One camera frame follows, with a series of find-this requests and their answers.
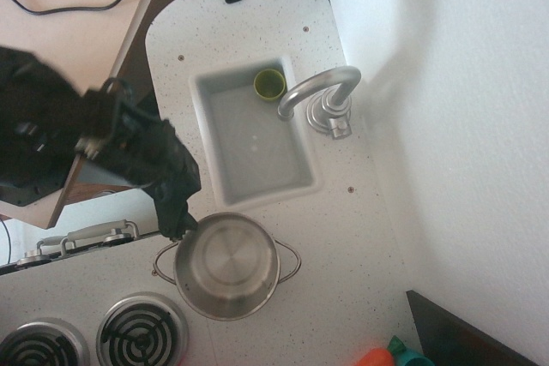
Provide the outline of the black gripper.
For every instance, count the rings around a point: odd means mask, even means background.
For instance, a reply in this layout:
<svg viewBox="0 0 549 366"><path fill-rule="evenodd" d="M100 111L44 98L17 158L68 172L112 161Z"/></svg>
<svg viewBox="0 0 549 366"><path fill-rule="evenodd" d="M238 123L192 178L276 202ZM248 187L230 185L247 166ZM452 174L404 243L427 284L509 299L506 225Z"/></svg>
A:
<svg viewBox="0 0 549 366"><path fill-rule="evenodd" d="M166 120L122 117L104 138L87 138L85 155L154 200L158 228L179 240L198 222L188 200L201 190L197 162Z"/></svg>

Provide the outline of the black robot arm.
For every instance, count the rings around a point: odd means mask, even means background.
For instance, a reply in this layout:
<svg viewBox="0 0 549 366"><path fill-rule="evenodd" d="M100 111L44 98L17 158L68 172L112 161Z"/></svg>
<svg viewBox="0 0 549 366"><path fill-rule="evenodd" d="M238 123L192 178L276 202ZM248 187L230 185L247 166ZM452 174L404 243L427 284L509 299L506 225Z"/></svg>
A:
<svg viewBox="0 0 549 366"><path fill-rule="evenodd" d="M197 162L166 120L118 93L114 79L79 94L34 54L1 50L1 183L28 189L81 154L154 200L164 237L197 228L188 200L201 189Z"/></svg>

